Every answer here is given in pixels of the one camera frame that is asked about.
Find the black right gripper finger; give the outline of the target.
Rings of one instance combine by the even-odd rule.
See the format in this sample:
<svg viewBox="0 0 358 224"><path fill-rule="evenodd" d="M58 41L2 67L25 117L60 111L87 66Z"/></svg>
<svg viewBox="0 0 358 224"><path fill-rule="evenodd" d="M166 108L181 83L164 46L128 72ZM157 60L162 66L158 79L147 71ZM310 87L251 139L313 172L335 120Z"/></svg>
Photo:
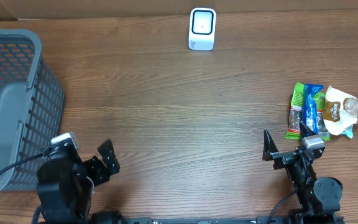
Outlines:
<svg viewBox="0 0 358 224"><path fill-rule="evenodd" d="M264 161L271 161L278 157L279 151L267 129L264 130L264 149L262 159Z"/></svg>
<svg viewBox="0 0 358 224"><path fill-rule="evenodd" d="M299 122L299 127L300 127L300 134L302 138L316 135L316 133L313 130L311 130L309 127L307 127L307 125L305 125L304 122L302 121Z"/></svg>

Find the blue cookie packet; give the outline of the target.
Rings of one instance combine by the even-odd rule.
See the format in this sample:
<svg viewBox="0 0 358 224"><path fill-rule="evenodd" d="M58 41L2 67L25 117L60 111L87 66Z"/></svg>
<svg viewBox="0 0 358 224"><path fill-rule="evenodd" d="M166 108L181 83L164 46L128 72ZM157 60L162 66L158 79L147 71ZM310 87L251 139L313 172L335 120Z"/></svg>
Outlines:
<svg viewBox="0 0 358 224"><path fill-rule="evenodd" d="M320 84L305 84L303 89L302 122L312 132L318 134L317 107L314 97L323 89Z"/></svg>

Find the green gummy candy bag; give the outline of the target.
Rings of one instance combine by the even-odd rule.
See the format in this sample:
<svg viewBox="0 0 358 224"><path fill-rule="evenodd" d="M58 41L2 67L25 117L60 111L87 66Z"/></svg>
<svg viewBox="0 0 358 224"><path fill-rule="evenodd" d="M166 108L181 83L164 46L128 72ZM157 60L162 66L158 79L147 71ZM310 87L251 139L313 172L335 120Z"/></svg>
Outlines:
<svg viewBox="0 0 358 224"><path fill-rule="evenodd" d="M288 119L288 129L285 134L285 139L294 139L300 140L301 133L299 122L302 120L302 109L303 109L303 92L304 92L304 84L297 83L293 90L293 95L290 103L290 112ZM330 140L330 133L325 128L323 122L323 109L325 104L325 94L322 92L318 92L313 97L316 103L316 126L318 128L318 134L325 140Z"/></svg>

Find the beige cookie pouch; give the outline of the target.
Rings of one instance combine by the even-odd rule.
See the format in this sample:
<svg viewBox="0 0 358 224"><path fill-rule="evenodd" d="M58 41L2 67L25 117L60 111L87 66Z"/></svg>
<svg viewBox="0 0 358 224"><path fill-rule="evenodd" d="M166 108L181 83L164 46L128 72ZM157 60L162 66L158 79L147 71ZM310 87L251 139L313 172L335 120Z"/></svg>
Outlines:
<svg viewBox="0 0 358 224"><path fill-rule="evenodd" d="M329 86L325 95L323 122L330 134L343 135L347 127L358 124L358 99Z"/></svg>

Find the teal snack packet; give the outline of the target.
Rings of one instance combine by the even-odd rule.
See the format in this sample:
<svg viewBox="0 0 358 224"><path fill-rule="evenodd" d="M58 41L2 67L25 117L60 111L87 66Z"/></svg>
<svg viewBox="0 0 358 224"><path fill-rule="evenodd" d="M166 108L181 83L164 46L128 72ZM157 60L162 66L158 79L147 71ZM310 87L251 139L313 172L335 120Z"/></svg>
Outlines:
<svg viewBox="0 0 358 224"><path fill-rule="evenodd" d="M343 132L343 135L346 135L349 139L352 139L354 137L353 134L353 125L350 125L349 127L347 127Z"/></svg>

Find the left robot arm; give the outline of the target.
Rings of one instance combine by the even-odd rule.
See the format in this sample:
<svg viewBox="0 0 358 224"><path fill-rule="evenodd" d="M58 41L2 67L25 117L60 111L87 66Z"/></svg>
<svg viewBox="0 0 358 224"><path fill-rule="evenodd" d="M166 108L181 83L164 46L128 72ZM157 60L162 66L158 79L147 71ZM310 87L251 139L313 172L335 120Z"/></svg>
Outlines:
<svg viewBox="0 0 358 224"><path fill-rule="evenodd" d="M96 156L82 161L72 139L53 143L49 158L37 171L37 194L45 223L125 223L120 212L90 214L94 188L110 181L120 165L111 140L97 148Z"/></svg>

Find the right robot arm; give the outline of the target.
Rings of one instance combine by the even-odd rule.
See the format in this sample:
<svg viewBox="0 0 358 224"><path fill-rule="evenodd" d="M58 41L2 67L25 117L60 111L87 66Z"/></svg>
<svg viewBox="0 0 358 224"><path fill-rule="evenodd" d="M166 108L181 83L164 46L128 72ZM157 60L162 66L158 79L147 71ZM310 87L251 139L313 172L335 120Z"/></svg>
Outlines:
<svg viewBox="0 0 358 224"><path fill-rule="evenodd" d="M343 185L333 177L316 176L313 162L325 150L324 139L304 123L300 123L301 143L293 151L280 152L268 130L264 130L264 150L262 159L273 161L275 170L285 169L294 190L279 201L264 223L344 223L337 217ZM299 209L288 212L286 217L276 217L275 212L290 197L296 195Z"/></svg>

